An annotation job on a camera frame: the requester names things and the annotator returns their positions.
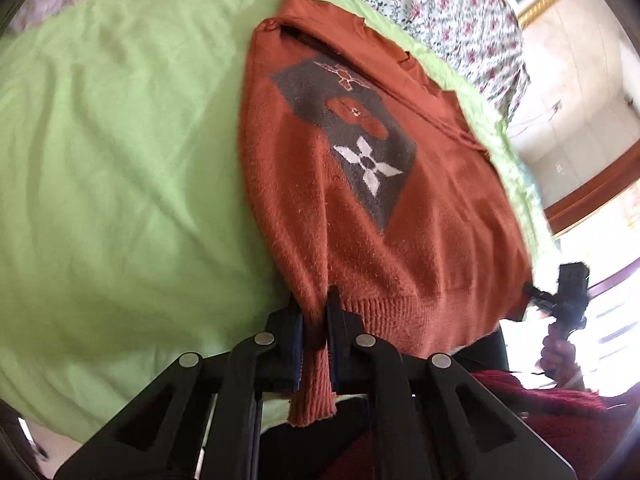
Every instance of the orange sweater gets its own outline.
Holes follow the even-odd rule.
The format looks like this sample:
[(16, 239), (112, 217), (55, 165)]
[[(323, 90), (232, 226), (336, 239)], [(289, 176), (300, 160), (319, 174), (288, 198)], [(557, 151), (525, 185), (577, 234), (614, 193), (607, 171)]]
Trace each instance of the orange sweater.
[(420, 357), (522, 316), (530, 261), (486, 150), (455, 94), (363, 19), (284, 0), (254, 31), (241, 113), (249, 201), (306, 323), (292, 424), (335, 412), (329, 285)]

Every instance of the silver rivet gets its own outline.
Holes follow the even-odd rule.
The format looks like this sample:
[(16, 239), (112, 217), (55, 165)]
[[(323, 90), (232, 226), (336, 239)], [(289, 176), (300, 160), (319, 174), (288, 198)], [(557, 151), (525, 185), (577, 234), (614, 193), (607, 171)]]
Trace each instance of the silver rivet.
[(369, 347), (376, 344), (376, 338), (373, 337), (371, 334), (360, 334), (356, 338), (356, 343), (358, 346)]
[(260, 332), (255, 335), (254, 341), (257, 345), (267, 346), (276, 341), (276, 338), (274, 338), (271, 332)]
[(194, 354), (193, 352), (188, 352), (187, 354), (182, 354), (180, 356), (180, 359), (178, 359), (178, 362), (180, 363), (180, 366), (183, 368), (191, 368), (192, 366), (195, 366), (196, 364), (198, 364), (199, 360), (200, 360), (200, 356), (198, 354)]
[(451, 357), (446, 354), (436, 354), (431, 358), (431, 362), (436, 368), (449, 368), (451, 366)]

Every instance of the pink flower print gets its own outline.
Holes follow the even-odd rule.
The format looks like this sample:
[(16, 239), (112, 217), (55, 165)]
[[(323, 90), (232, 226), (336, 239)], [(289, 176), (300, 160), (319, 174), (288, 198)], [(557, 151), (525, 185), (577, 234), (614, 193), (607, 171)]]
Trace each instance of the pink flower print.
[(420, 18), (422, 14), (422, 9), (420, 8), (420, 4), (413, 4), (411, 6), (411, 11), (409, 12), (409, 17), (414, 20), (415, 18)]

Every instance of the hand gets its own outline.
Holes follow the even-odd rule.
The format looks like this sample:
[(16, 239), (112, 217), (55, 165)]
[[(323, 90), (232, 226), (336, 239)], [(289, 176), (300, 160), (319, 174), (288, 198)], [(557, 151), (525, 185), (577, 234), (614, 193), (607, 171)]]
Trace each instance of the hand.
[(558, 383), (558, 388), (584, 390), (582, 373), (575, 362), (575, 345), (566, 340), (566, 333), (557, 321), (549, 325), (548, 332), (542, 340), (540, 368)]

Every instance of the bed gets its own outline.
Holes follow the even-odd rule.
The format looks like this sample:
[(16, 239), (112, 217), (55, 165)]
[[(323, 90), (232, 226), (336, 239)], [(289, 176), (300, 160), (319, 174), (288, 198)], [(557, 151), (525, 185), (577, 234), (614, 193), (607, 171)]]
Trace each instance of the bed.
[[(228, 351), (286, 304), (236, 154), (248, 39), (280, 1), (82, 0), (0, 38), (0, 397), (24, 416), (84, 442), (176, 356)], [(504, 116), (368, 3), (327, 1), (456, 91), (543, 270)], [(267, 402), (263, 429), (286, 410)]]

